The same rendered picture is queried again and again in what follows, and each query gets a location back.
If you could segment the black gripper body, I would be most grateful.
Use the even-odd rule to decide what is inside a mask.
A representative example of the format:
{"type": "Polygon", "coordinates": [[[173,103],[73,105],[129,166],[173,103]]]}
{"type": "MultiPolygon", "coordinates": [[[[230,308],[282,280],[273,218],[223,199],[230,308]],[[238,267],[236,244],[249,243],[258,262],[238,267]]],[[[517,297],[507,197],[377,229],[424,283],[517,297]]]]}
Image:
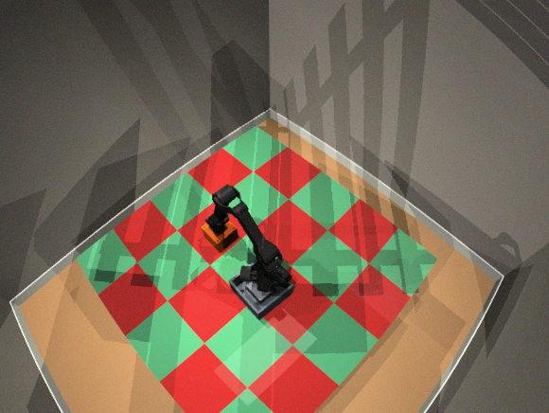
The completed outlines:
{"type": "Polygon", "coordinates": [[[259,270],[259,268],[257,269],[257,271],[252,271],[251,272],[251,267],[250,266],[243,265],[243,266],[241,266],[239,280],[248,282],[248,281],[250,281],[250,276],[253,276],[253,281],[258,281],[257,275],[269,276],[270,273],[269,274],[263,273],[259,270]]]}

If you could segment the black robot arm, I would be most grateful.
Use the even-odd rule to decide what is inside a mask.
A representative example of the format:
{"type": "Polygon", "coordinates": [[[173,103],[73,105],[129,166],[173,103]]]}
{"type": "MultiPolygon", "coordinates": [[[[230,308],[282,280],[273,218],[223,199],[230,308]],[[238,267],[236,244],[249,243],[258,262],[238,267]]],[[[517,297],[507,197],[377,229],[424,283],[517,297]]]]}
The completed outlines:
{"type": "Polygon", "coordinates": [[[272,242],[264,238],[250,215],[248,206],[241,201],[239,191],[227,184],[212,194],[212,201],[215,204],[214,213],[205,219],[208,228],[218,234],[217,236],[221,235],[228,229],[225,224],[229,221],[228,214],[231,214],[238,220],[251,241],[259,270],[266,274],[270,273],[269,276],[257,275],[257,289],[267,293],[275,290],[277,284],[280,287],[285,286],[292,279],[292,275],[281,265],[284,261],[283,255],[272,242]],[[228,206],[236,197],[240,203],[234,207],[228,206]]]}

